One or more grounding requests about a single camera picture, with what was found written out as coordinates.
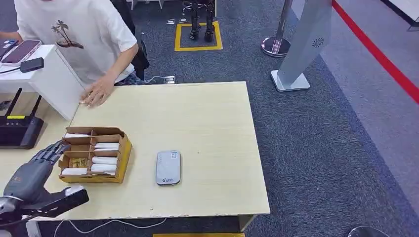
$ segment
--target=light wood tabletop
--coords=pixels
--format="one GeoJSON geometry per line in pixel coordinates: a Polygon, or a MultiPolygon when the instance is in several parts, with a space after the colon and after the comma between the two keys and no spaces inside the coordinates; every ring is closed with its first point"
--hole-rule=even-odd
{"type": "MultiPolygon", "coordinates": [[[[30,151],[0,151],[5,185],[36,150],[58,140],[64,119],[48,117],[48,127],[30,151]]],[[[114,126],[133,145],[122,184],[83,184],[90,201],[57,219],[240,216],[244,228],[256,214],[270,212],[245,82],[122,86],[105,104],[79,106],[71,126],[114,126]],[[181,182],[159,186],[156,156],[178,150],[181,182]]],[[[46,183],[62,190],[56,167],[46,183]]]]}

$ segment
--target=red stripe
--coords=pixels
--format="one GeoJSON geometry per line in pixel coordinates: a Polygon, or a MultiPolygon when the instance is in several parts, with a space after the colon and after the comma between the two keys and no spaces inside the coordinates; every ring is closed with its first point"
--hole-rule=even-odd
{"type": "Polygon", "coordinates": [[[377,59],[377,61],[386,69],[388,73],[396,80],[397,83],[419,104],[419,88],[413,84],[385,55],[381,50],[368,38],[368,36],[359,28],[355,22],[348,16],[342,7],[333,0],[332,6],[335,8],[339,16],[349,26],[352,32],[358,37],[361,43],[368,51],[377,59]]]}

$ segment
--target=smartphone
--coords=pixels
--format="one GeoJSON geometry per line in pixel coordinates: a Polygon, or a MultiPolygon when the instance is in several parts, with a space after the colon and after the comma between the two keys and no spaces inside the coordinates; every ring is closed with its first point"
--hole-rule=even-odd
{"type": "Polygon", "coordinates": [[[13,49],[1,63],[5,66],[20,66],[26,61],[41,45],[39,40],[25,40],[13,49]]]}
{"type": "Polygon", "coordinates": [[[6,39],[0,42],[0,60],[17,45],[17,40],[6,39]]]}

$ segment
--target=white box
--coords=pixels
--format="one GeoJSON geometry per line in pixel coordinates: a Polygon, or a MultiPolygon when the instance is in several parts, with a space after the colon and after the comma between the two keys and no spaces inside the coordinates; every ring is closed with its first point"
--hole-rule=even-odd
{"type": "MultiPolygon", "coordinates": [[[[21,73],[20,70],[0,74],[0,92],[37,92],[66,120],[71,120],[84,88],[79,77],[55,45],[41,45],[29,58],[44,59],[44,68],[21,73]]],[[[1,66],[0,72],[16,67],[1,66]]]]}

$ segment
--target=logo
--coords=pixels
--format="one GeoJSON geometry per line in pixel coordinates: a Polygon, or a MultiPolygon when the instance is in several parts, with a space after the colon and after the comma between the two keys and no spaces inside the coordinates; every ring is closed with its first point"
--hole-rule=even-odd
{"type": "Polygon", "coordinates": [[[313,48],[318,48],[318,47],[322,46],[324,44],[324,42],[325,42],[325,38],[319,37],[319,38],[317,38],[313,41],[311,46],[313,46],[313,48]]]}
{"type": "Polygon", "coordinates": [[[162,181],[163,181],[163,183],[165,183],[166,181],[173,182],[173,179],[163,179],[162,181]]]}

